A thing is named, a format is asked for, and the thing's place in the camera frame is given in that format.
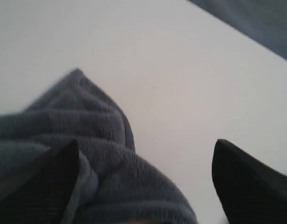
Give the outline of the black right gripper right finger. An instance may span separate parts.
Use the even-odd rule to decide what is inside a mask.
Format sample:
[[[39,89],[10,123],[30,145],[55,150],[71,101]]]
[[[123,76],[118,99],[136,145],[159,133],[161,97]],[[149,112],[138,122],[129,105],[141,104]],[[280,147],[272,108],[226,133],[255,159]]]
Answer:
[[[230,224],[287,224],[287,176],[218,139],[212,180]]]

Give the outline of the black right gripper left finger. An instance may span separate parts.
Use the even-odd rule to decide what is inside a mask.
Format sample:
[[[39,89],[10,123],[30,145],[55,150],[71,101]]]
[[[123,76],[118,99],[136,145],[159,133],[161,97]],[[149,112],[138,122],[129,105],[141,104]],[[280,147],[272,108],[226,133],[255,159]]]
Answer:
[[[79,175],[76,140],[0,177],[0,224],[59,224]]]

